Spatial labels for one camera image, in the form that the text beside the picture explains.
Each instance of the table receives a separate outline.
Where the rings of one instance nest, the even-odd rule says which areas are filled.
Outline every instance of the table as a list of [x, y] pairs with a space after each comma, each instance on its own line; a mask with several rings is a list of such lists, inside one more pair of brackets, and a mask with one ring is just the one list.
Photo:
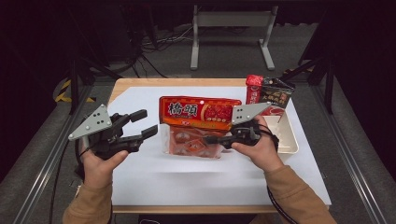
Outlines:
[[[145, 121], [124, 126], [125, 136], [137, 134], [139, 130], [158, 123], [157, 97], [169, 94], [195, 96], [200, 94], [199, 96], [204, 97], [238, 98], [245, 102], [245, 79], [121, 78], [116, 82], [110, 96], [108, 112], [109, 114], [115, 112], [124, 114], [138, 109], [147, 109], [148, 117]], [[331, 205], [292, 100], [286, 111], [299, 145], [299, 151], [296, 154], [284, 154], [280, 157], [311, 186], [325, 204]], [[159, 142], [161, 142], [160, 134], [147, 139], [139, 152], [131, 154], [115, 170], [112, 199], [115, 213], [258, 214], [276, 212], [265, 190], [262, 171], [245, 156], [236, 151], [222, 155], [219, 160], [172, 156], [159, 149], [161, 147]]]

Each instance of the wooden table edge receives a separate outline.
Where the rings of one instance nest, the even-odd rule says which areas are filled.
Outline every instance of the wooden table edge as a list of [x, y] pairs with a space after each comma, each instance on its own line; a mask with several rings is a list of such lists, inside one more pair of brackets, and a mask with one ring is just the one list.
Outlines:
[[119, 78], [111, 92], [108, 104], [130, 87], [163, 87], [163, 86], [246, 86], [245, 78]]

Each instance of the gray floor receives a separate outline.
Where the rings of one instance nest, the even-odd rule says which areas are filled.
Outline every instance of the gray floor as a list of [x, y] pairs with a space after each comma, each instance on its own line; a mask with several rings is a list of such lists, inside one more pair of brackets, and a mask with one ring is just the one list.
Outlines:
[[[184, 40], [163, 51], [145, 53], [149, 61], [169, 77], [246, 77], [248, 74], [279, 77], [282, 72], [297, 66], [304, 48], [316, 25], [277, 26], [271, 36], [269, 49], [276, 70], [268, 71], [258, 46], [262, 31], [249, 28], [240, 35], [225, 30], [207, 30], [200, 37], [200, 61], [197, 71], [190, 70], [191, 41]], [[141, 77], [158, 77], [150, 65], [142, 61], [136, 64]], [[132, 69], [122, 73], [135, 77]], [[323, 109], [323, 83], [311, 87], [305, 75], [292, 81], [297, 85], [292, 95], [294, 105], [303, 125], [306, 137], [323, 173], [326, 188], [332, 200], [330, 211], [338, 223], [396, 223], [396, 184], [384, 168], [364, 130], [335, 81], [333, 93], [333, 116]], [[92, 112], [99, 104], [106, 104], [114, 82], [98, 78], [90, 88], [95, 103], [86, 103], [77, 115], [76, 128], [84, 114]], [[26, 223], [48, 223], [50, 200], [54, 186], [56, 166], [49, 169], [43, 179], [42, 192], [36, 201], [23, 206], [25, 199], [40, 171], [52, 155], [53, 146], [71, 119], [69, 103], [58, 103], [41, 129], [23, 151], [0, 190], [0, 222], [12, 223], [21, 208], [30, 213]], [[68, 144], [62, 160], [61, 171], [53, 205], [53, 223], [61, 223], [62, 214], [76, 192], [78, 179], [73, 175], [76, 165], [74, 145]], [[117, 215], [117, 223], [137, 223], [136, 215]]]

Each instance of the metal frame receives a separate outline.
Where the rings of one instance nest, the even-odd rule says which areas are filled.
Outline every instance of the metal frame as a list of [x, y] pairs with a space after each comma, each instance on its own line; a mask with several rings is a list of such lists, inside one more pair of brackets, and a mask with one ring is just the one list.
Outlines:
[[266, 27], [264, 38], [259, 39], [262, 55], [268, 70], [275, 70], [274, 62], [268, 49], [268, 42], [274, 27], [277, 7], [272, 7], [271, 11], [198, 11], [198, 6], [194, 6], [193, 11], [193, 43], [191, 53], [191, 70], [198, 69], [199, 38], [198, 27], [213, 26], [256, 26]]

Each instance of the packaging label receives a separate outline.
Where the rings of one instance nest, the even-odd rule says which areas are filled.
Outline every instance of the packaging label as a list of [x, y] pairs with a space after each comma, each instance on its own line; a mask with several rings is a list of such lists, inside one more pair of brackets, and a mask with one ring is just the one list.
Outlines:
[[163, 96], [160, 123], [203, 130], [229, 131], [233, 106], [242, 102], [225, 98]]

